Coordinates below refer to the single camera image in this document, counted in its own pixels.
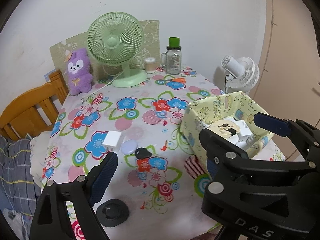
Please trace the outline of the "green desk fan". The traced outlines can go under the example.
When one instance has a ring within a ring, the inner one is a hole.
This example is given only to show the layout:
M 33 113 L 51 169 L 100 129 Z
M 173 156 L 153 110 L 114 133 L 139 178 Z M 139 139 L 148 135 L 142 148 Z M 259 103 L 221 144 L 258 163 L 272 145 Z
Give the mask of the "green desk fan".
M 112 85 L 117 88 L 136 86 L 147 78 L 140 68 L 130 68 L 144 42 L 143 28 L 134 16 L 125 12 L 108 12 L 97 18 L 87 31 L 87 49 L 100 63 L 121 67 Z

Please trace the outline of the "white standing fan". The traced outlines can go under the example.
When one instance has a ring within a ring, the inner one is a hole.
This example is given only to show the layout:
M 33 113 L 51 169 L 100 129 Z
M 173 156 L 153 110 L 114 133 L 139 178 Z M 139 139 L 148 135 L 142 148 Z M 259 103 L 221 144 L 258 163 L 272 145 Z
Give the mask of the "white standing fan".
M 242 91 L 248 94 L 259 81 L 259 67 L 250 57 L 235 59 L 226 55 L 221 67 L 226 71 L 225 93 Z

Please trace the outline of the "floral tablecloth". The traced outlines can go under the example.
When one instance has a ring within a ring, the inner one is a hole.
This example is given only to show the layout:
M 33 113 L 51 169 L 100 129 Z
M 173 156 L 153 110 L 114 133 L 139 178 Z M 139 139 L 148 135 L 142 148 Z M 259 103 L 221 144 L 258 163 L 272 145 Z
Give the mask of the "floral tablecloth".
M 180 132 L 189 104 L 201 104 L 201 116 L 213 109 L 218 119 L 249 126 L 261 111 L 245 94 L 225 95 L 191 68 L 179 75 L 157 69 L 129 88 L 101 80 L 87 94 L 68 96 L 52 131 L 32 140 L 31 175 L 39 186 L 86 175 L 110 150 L 103 143 L 108 133 L 120 132 L 118 168 L 103 201 L 122 200 L 130 215 L 106 229 L 110 239 L 212 239 L 221 226 L 201 211 L 210 181 L 205 153 L 194 132 Z

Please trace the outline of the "small black key fob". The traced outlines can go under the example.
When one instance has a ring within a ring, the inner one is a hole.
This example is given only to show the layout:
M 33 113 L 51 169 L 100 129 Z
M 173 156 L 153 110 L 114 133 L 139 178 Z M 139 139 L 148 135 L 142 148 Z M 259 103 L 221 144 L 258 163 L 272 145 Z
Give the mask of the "small black key fob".
M 152 153 L 149 152 L 146 148 L 138 148 L 135 150 L 135 156 L 137 159 L 146 159 L 152 156 Z

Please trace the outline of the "black round mount base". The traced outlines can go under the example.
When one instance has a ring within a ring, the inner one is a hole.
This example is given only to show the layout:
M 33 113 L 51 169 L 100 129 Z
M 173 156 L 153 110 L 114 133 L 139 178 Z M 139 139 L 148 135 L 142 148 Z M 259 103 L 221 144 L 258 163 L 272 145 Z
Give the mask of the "black round mount base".
M 100 224 L 107 228 L 113 228 L 125 222 L 129 214 L 128 206 L 119 199 L 110 199 L 99 205 L 96 210 Z

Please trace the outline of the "clear cotton swab container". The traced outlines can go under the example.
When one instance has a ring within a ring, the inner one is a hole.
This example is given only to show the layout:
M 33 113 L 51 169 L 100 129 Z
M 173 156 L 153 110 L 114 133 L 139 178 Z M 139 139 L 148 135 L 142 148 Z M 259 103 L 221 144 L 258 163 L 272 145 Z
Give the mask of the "clear cotton swab container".
M 147 57 L 144 59 L 144 68 L 145 72 L 148 74 L 152 74 L 156 71 L 157 62 L 154 57 Z

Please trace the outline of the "purple plush toy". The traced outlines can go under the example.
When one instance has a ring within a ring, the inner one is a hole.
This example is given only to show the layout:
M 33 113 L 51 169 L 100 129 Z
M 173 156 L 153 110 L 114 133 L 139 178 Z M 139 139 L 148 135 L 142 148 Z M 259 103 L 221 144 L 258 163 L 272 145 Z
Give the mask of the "purple plush toy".
M 93 75 L 90 73 L 90 60 L 86 48 L 71 52 L 66 59 L 69 93 L 78 95 L 92 89 Z

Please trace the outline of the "beige cartoon placemat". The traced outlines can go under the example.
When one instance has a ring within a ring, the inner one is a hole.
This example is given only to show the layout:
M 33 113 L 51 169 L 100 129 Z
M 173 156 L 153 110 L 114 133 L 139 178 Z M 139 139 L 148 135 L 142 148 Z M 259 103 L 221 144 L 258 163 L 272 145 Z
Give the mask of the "beige cartoon placemat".
M 139 23 L 144 37 L 140 49 L 133 50 L 134 54 L 127 55 L 131 48 L 122 43 L 114 49 L 107 48 L 106 38 L 92 43 L 88 40 L 88 33 L 84 32 L 49 48 L 55 69 L 59 69 L 64 80 L 67 81 L 67 56 L 80 48 L 87 50 L 91 63 L 90 73 L 93 75 L 94 82 L 121 72 L 125 59 L 130 69 L 142 68 L 144 59 L 147 57 L 154 57 L 158 62 L 160 58 L 159 20 L 144 20 Z

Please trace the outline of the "glass jar green lid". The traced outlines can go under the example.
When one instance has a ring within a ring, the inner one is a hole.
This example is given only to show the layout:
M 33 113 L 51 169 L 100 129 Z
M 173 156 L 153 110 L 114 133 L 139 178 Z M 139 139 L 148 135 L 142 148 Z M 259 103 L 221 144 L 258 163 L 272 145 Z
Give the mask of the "glass jar green lid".
M 169 75 L 178 75 L 181 72 L 181 50 L 180 38 L 170 37 L 167 51 L 161 54 L 160 65 Z

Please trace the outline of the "small white plug charger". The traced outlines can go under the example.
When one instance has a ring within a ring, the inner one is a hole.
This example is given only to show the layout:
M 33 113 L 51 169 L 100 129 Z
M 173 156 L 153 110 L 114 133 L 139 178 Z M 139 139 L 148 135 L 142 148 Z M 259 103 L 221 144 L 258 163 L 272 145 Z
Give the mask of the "small white plug charger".
M 103 146 L 109 150 L 119 151 L 124 135 L 120 131 L 108 131 L 105 139 L 103 140 Z

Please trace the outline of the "lavender oval case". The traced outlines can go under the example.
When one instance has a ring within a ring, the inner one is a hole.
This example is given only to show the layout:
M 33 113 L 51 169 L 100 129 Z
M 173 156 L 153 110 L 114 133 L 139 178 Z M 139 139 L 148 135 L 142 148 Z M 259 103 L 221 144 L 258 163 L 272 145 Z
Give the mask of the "lavender oval case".
M 135 150 L 138 148 L 138 143 L 134 139 L 127 140 L 122 143 L 120 151 L 124 155 L 131 155 L 135 153 Z

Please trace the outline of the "beige wooden door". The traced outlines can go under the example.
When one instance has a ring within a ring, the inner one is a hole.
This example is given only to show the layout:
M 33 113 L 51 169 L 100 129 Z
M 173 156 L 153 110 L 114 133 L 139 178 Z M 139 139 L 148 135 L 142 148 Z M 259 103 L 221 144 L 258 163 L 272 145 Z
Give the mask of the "beige wooden door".
M 301 0 L 266 0 L 266 6 L 253 99 L 272 116 L 319 127 L 319 54 L 310 11 Z

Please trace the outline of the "white 45W power adapter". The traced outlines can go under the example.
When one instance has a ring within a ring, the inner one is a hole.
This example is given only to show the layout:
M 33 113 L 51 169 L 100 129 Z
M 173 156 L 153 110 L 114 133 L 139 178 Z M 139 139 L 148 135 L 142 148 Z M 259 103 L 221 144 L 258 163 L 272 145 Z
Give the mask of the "white 45W power adapter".
M 234 129 L 236 132 L 232 137 L 235 137 L 238 142 L 245 142 L 249 144 L 254 140 L 254 134 L 245 121 L 234 120 L 233 123 L 235 123 Z

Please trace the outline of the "grey plaid bedding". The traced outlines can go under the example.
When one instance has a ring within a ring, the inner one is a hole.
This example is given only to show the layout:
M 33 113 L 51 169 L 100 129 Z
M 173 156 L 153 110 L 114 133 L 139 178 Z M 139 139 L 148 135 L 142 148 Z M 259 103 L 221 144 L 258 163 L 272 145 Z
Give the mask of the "grey plaid bedding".
M 30 174 L 30 140 L 1 136 L 1 211 L 7 209 L 30 230 L 41 188 Z

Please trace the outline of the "cream round tape measure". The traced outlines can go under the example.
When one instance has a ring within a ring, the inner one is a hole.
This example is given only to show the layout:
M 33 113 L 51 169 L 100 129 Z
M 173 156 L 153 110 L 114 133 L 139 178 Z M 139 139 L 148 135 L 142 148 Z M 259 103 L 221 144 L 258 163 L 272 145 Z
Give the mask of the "cream round tape measure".
M 223 139 L 226 139 L 233 144 L 237 144 L 238 140 L 235 137 L 232 137 L 236 132 L 234 127 L 235 123 L 230 120 L 219 120 L 210 124 L 208 128 Z

